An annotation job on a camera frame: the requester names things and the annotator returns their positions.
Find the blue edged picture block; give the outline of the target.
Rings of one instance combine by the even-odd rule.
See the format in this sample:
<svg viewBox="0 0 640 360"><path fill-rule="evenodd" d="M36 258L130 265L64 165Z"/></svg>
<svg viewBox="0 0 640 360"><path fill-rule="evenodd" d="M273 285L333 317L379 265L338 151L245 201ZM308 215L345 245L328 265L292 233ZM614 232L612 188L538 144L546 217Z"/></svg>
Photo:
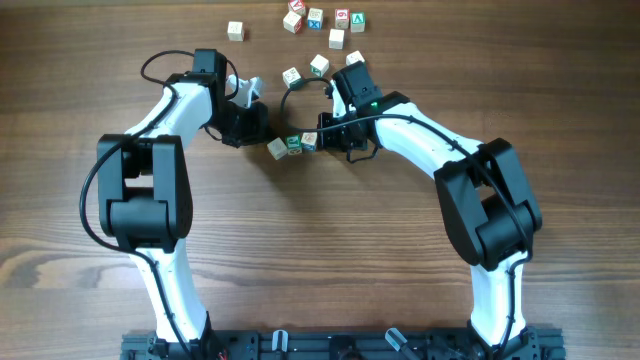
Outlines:
<svg viewBox="0 0 640 360"><path fill-rule="evenodd" d="M308 152L317 150L318 134L316 132L305 132L300 137L302 148Z"/></svg>

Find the yellow edged wooden block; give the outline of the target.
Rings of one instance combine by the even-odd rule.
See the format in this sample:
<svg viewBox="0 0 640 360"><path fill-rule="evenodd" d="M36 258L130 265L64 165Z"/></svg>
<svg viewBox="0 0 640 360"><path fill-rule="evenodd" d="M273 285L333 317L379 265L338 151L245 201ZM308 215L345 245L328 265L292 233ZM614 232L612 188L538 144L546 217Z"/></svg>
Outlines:
<svg viewBox="0 0 640 360"><path fill-rule="evenodd" d="M269 142L267 148L275 160L280 160L288 154L287 145L279 137Z"/></svg>

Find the green letter J block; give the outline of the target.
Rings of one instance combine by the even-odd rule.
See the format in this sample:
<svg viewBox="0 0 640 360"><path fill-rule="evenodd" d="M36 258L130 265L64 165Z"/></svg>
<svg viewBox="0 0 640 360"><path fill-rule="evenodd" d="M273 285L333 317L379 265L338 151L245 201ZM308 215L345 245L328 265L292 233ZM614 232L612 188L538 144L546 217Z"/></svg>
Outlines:
<svg viewBox="0 0 640 360"><path fill-rule="evenodd" d="M285 144L287 146L287 153L289 155L299 155L303 152L301 138L299 135L287 136L285 139Z"/></svg>

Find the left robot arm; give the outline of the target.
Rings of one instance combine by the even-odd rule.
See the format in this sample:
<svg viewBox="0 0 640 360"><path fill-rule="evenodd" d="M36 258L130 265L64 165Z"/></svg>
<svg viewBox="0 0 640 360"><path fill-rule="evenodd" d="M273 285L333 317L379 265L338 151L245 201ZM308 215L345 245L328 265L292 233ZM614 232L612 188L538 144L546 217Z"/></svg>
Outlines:
<svg viewBox="0 0 640 360"><path fill-rule="evenodd" d="M191 70L161 86L151 112L124 134L105 134L83 184L79 213L99 245L128 255L150 296L156 328L126 334L123 359L225 359L188 262L193 198L184 156L199 130L234 148L268 141L268 109L255 81L226 91L232 63L215 49L190 52Z"/></svg>

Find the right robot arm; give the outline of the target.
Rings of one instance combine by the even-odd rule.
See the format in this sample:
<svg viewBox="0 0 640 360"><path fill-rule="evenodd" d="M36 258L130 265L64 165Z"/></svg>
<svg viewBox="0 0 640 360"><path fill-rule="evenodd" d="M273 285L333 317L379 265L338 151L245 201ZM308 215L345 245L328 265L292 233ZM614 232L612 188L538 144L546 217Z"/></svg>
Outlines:
<svg viewBox="0 0 640 360"><path fill-rule="evenodd" d="M525 329L522 273L542 215L514 147L466 138L424 115L399 92L383 94L362 62L336 73L333 110L318 127L334 146L365 141L401 155L433 179L446 234L471 268L470 325L493 358L515 350Z"/></svg>

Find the green edged block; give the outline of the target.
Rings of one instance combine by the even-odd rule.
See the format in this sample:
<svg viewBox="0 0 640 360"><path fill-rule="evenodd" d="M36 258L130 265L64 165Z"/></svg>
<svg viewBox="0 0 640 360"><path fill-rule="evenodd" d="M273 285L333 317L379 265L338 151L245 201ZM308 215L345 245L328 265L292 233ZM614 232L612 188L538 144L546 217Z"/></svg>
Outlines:
<svg viewBox="0 0 640 360"><path fill-rule="evenodd" d="M310 70L317 77L323 77L329 67L329 60L320 54L317 54L310 62Z"/></svg>
<svg viewBox="0 0 640 360"><path fill-rule="evenodd" d="M291 67L282 73L283 82L290 90L297 89L303 83L303 77L295 67Z"/></svg>
<svg viewBox="0 0 640 360"><path fill-rule="evenodd" d="M357 62L365 62L363 55L359 51L352 52L346 56L346 65L350 66Z"/></svg>

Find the green edged block middle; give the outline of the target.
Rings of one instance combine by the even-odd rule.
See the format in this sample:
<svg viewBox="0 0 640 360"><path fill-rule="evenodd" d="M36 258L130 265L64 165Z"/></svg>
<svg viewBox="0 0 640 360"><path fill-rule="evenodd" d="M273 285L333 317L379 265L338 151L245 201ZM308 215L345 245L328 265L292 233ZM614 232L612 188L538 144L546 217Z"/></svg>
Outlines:
<svg viewBox="0 0 640 360"><path fill-rule="evenodd" d="M323 77L329 67L329 60L320 54L317 54L310 62L310 70L317 77Z"/></svg>

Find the plain wooden block centre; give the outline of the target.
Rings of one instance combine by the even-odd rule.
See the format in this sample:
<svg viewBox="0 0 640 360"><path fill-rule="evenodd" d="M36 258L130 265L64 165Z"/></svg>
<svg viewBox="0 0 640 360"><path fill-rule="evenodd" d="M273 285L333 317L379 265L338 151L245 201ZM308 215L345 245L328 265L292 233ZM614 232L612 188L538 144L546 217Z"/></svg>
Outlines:
<svg viewBox="0 0 640 360"><path fill-rule="evenodd" d="M345 31L343 29L331 29L329 33L329 48L342 50L344 48Z"/></svg>

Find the plain wooden block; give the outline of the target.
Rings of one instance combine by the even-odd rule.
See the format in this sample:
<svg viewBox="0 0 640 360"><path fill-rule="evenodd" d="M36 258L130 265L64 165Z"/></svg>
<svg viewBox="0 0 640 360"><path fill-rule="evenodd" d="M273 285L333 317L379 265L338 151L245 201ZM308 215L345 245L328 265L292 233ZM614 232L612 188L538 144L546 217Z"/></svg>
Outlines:
<svg viewBox="0 0 640 360"><path fill-rule="evenodd" d="M329 48L342 50L344 48L345 31L343 29L331 29L329 33Z"/></svg>
<svg viewBox="0 0 640 360"><path fill-rule="evenodd" d="M230 41L242 42L244 40L244 26L242 22L230 21L227 27L227 35Z"/></svg>

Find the green letter A block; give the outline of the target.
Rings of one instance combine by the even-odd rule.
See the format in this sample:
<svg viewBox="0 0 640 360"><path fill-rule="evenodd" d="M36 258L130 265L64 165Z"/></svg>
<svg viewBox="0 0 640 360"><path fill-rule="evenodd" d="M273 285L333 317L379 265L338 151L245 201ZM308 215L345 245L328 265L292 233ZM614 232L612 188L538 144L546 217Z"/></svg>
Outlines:
<svg viewBox="0 0 640 360"><path fill-rule="evenodd" d="M366 16L363 12L352 12L350 14L350 28L353 33L365 31Z"/></svg>

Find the red edged wooden block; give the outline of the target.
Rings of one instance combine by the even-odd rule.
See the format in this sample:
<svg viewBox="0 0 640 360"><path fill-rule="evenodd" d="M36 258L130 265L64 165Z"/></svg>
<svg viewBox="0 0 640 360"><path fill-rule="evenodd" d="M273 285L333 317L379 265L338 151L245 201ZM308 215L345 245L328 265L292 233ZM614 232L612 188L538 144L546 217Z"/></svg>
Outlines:
<svg viewBox="0 0 640 360"><path fill-rule="evenodd" d="M296 34L302 26L302 20L303 18L301 15L293 11L289 11L283 18L283 27L285 30Z"/></svg>

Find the red number 6 block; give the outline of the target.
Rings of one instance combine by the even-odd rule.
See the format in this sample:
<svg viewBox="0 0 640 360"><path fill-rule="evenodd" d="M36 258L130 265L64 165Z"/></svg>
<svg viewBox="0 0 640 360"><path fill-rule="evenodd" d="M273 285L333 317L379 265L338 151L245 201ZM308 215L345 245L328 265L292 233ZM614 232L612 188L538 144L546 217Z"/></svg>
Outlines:
<svg viewBox="0 0 640 360"><path fill-rule="evenodd" d="M350 10L347 8L337 8L335 10L335 28L348 29L350 24Z"/></svg>

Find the blue X letter block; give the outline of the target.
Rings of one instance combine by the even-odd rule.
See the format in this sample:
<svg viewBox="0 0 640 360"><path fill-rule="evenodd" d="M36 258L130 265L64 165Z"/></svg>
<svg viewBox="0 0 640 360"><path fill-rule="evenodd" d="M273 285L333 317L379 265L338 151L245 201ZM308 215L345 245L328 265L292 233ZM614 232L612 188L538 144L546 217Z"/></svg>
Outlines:
<svg viewBox="0 0 640 360"><path fill-rule="evenodd" d="M323 10L310 8L307 14L307 26L310 29L320 30L323 24Z"/></svg>

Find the red letter block top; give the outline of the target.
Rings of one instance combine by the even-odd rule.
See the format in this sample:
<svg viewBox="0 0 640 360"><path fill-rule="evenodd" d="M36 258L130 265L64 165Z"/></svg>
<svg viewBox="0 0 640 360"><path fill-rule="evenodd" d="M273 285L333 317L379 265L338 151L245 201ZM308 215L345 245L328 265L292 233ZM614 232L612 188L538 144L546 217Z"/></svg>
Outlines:
<svg viewBox="0 0 640 360"><path fill-rule="evenodd" d="M288 9L302 17L306 15L306 5L303 0L289 0Z"/></svg>

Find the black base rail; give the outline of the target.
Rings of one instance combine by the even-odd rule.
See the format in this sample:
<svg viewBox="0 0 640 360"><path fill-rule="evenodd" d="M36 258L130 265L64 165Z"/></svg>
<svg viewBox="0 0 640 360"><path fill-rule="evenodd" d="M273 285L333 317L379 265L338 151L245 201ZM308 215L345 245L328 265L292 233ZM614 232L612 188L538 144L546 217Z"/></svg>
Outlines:
<svg viewBox="0 0 640 360"><path fill-rule="evenodd" d="M217 331L206 348L190 345L195 359L495 359L470 328L437 328L423 332L273 333ZM560 329L525 328L511 339L498 359L567 359ZM179 344L155 332L124 335L119 359L192 359Z"/></svg>

